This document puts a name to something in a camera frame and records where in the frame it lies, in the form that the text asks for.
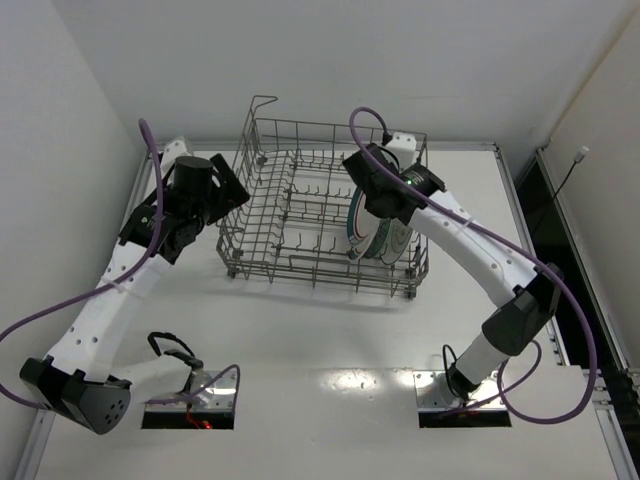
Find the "white plate green red rim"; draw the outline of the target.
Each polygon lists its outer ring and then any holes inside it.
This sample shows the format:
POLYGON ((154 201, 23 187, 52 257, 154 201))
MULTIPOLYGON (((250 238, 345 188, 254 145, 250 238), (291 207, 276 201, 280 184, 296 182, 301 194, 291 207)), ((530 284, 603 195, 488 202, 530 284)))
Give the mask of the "white plate green red rim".
POLYGON ((355 262, 371 247, 380 225, 380 219, 365 208, 366 195, 357 187, 351 199, 347 215, 347 240, 350 249, 347 257, 355 262))

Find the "white plate teal rim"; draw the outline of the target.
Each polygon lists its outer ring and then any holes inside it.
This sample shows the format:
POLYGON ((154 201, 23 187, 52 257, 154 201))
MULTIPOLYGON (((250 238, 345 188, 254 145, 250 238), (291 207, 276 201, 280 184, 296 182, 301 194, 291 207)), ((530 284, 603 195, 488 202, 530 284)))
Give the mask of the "white plate teal rim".
POLYGON ((380 260, 384 265, 395 264, 406 251, 413 229, 402 222, 394 221, 391 225, 390 236, 380 254, 380 260))
POLYGON ((350 201, 346 222, 347 240, 352 247, 364 239, 364 234, 361 232, 361 202, 363 199, 364 193, 357 187, 350 201))

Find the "blue floral green plate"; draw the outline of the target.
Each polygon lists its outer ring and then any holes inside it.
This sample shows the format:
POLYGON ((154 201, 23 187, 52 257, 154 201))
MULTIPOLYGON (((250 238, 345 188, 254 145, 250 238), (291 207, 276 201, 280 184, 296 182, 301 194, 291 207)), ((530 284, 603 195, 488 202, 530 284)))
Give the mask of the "blue floral green plate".
POLYGON ((366 250, 364 257, 366 259, 376 258, 382 248, 386 245, 391 228, 391 219, 381 219, 376 230, 376 233, 371 241, 368 249, 366 250))

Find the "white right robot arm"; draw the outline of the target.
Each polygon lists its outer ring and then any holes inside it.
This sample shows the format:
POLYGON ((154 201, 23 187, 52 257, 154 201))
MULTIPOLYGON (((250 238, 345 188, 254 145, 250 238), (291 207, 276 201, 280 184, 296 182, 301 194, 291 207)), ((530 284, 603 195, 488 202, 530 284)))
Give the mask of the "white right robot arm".
POLYGON ((534 340, 554 314, 558 287, 528 258, 475 231, 444 181, 424 165, 414 163, 399 172, 371 143, 343 166, 365 194, 370 214, 398 220, 433 241, 494 304, 480 334, 441 381, 448 396, 468 399, 495 369, 534 340))

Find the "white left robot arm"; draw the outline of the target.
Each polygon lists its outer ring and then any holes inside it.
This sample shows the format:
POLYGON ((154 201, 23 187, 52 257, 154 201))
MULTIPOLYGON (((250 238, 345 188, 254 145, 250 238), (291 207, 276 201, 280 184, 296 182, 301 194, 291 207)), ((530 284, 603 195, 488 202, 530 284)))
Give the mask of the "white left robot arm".
POLYGON ((113 430, 132 404, 190 401, 204 369, 194 354, 165 350, 115 367, 125 333, 146 296, 202 230, 249 199, 225 160, 181 155, 161 196, 132 212, 99 282, 76 320, 44 358, 29 358, 20 378, 44 407, 98 434, 113 430))

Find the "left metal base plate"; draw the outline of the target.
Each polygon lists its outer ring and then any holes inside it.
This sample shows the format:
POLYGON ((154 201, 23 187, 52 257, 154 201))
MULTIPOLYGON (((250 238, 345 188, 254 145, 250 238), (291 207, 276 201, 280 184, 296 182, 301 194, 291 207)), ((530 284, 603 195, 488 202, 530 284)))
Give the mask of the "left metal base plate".
POLYGON ((218 371, 202 371, 192 380, 190 393, 199 390, 189 401, 145 405, 148 411, 185 411, 196 413, 230 413, 237 400, 238 372, 235 368, 221 375, 218 371))

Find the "metal base plate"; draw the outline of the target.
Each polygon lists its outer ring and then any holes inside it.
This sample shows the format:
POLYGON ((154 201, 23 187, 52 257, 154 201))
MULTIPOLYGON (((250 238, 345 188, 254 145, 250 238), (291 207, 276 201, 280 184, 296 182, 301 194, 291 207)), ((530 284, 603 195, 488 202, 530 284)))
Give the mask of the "metal base plate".
POLYGON ((417 370, 413 372, 413 378, 420 411, 441 412, 463 407, 480 411, 506 410, 498 395, 496 372, 472 391, 467 400, 462 400, 450 392, 444 380, 443 370, 417 370))
POLYGON ((221 375, 218 371, 202 371, 192 380, 190 393, 199 390, 189 401, 145 405, 148 411, 185 411, 196 413, 230 413, 237 400, 238 372, 235 368, 221 375))

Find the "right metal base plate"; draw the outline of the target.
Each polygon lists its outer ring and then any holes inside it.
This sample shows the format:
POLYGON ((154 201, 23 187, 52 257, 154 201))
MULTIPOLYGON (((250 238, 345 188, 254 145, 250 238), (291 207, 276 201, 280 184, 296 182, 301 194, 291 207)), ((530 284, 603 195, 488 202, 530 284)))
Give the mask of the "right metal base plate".
POLYGON ((472 391, 467 400, 462 400, 450 392, 444 380, 443 370, 417 370, 413 372, 413 378, 420 411, 441 412, 463 407, 480 411, 506 410, 498 395, 496 372, 472 391))

